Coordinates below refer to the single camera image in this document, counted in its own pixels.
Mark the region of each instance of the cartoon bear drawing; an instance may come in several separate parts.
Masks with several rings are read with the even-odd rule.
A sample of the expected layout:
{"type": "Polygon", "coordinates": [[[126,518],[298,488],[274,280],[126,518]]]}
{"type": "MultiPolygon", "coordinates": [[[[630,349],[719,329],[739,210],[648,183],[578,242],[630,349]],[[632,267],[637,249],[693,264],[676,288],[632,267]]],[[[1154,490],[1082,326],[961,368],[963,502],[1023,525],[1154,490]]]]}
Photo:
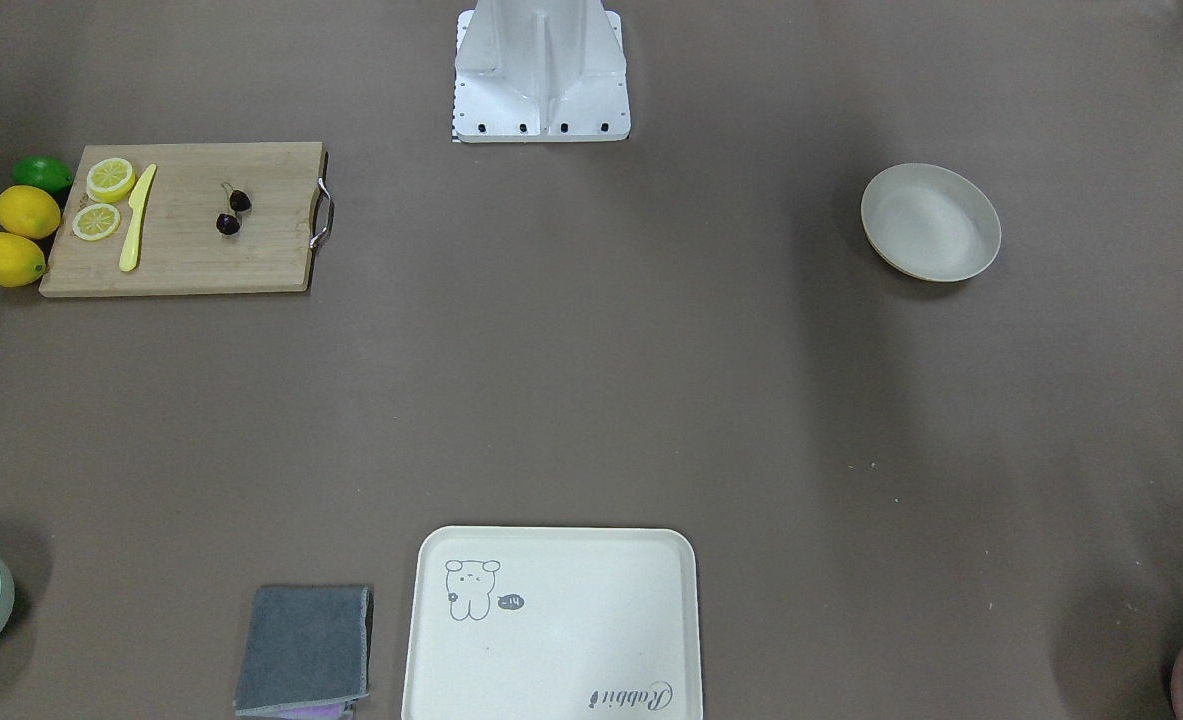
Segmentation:
{"type": "Polygon", "coordinates": [[[450,590],[450,615],[453,620],[485,620],[492,603],[490,593],[498,583],[500,562],[497,560],[450,560],[445,586],[450,590]]]}

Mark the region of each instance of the lemon slice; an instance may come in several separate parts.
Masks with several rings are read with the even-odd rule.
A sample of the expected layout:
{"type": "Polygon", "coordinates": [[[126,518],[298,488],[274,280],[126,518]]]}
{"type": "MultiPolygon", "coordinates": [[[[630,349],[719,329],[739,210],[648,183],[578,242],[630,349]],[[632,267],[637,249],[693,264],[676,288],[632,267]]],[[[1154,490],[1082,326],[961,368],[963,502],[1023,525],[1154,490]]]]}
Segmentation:
{"type": "Polygon", "coordinates": [[[115,205],[98,202],[79,210],[71,219],[71,232],[80,240],[93,242],[110,236],[119,228],[119,209],[115,205]]]}
{"type": "Polygon", "coordinates": [[[89,168],[85,192],[97,202],[119,202],[129,195],[132,183],[137,181],[128,160],[106,158],[89,168]]]}

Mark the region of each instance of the yellow knife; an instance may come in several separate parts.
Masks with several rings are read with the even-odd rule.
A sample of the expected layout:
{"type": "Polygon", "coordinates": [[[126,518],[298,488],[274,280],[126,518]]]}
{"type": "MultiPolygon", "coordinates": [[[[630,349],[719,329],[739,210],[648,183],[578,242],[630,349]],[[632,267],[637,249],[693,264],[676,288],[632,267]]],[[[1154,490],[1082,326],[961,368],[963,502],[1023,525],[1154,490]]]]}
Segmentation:
{"type": "Polygon", "coordinates": [[[129,193],[129,209],[132,218],[129,220],[129,234],[124,238],[124,249],[119,251],[119,272],[128,273],[129,270],[138,266],[138,249],[142,247],[142,215],[147,212],[147,193],[151,192],[151,181],[156,177],[156,164],[147,166],[142,170],[142,177],[134,183],[132,192],[129,193]]]}

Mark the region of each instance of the lime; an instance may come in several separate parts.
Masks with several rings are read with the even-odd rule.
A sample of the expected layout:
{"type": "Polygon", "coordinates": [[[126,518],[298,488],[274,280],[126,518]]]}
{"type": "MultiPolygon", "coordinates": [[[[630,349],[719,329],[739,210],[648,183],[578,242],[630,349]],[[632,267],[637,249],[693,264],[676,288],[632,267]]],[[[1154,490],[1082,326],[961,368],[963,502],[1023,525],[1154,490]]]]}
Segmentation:
{"type": "Polygon", "coordinates": [[[15,184],[0,193],[0,227],[32,240],[47,236],[62,223],[62,210],[50,193],[15,184]]]}
{"type": "Polygon", "coordinates": [[[14,164],[14,183],[30,184],[56,195],[71,187],[71,168],[66,168],[66,163],[58,158],[32,155],[14,164]]]}
{"type": "Polygon", "coordinates": [[[124,158],[106,158],[89,168],[85,179],[85,192],[97,202],[119,202],[132,190],[132,183],[138,182],[132,174],[132,166],[124,158]]]}
{"type": "Polygon", "coordinates": [[[44,254],[25,236],[0,232],[0,286],[19,287],[44,274],[44,254]]]}
{"type": "Polygon", "coordinates": [[[84,241],[97,241],[110,236],[119,227],[119,209],[115,205],[98,202],[79,210],[71,219],[71,232],[84,241]]]}

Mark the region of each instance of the white tray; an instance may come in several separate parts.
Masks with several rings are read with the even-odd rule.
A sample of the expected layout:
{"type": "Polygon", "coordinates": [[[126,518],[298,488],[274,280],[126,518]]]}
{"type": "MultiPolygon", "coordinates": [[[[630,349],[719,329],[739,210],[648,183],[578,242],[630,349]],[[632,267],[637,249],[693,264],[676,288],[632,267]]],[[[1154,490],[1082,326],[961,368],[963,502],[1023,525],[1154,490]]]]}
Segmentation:
{"type": "Polygon", "coordinates": [[[402,716],[700,720],[692,546],[660,528],[437,530],[402,716]]]}

